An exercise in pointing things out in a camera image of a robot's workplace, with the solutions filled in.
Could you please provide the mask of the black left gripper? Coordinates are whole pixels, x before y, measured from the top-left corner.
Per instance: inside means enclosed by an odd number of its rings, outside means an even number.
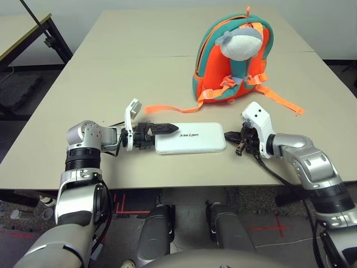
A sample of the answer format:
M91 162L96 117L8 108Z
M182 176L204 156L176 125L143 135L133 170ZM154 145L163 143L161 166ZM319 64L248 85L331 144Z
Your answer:
M133 127L133 147L140 150L150 149L155 145L154 135L167 135L174 133L179 128L171 123L148 123L141 122L137 126Z

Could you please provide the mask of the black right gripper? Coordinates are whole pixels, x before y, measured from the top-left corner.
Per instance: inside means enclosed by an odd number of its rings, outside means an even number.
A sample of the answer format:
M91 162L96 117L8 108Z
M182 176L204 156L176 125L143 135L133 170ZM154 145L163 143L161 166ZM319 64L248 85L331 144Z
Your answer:
M248 154L259 154L259 138L255 128L249 128L243 124L240 132L228 131L225 133L225 137L228 142L238 143L235 151L237 155L242 155L244 150Z

